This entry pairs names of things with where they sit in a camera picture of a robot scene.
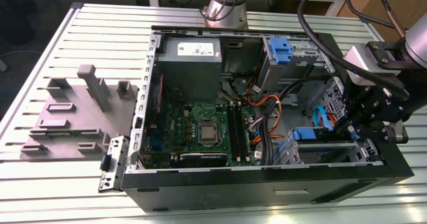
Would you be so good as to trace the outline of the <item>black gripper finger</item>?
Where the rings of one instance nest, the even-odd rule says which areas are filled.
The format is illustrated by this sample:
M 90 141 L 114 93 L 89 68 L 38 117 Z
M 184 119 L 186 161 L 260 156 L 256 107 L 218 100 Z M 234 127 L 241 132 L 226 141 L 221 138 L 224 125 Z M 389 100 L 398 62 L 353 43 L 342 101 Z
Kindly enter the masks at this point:
M 356 134 L 373 142 L 390 143 L 393 140 L 392 129 L 378 120 L 357 125 Z
M 368 118 L 365 102 L 370 95 L 369 90 L 358 90 L 348 94 L 345 103 L 345 117 L 348 125 L 352 126 L 357 135 L 364 134 L 362 122 Z

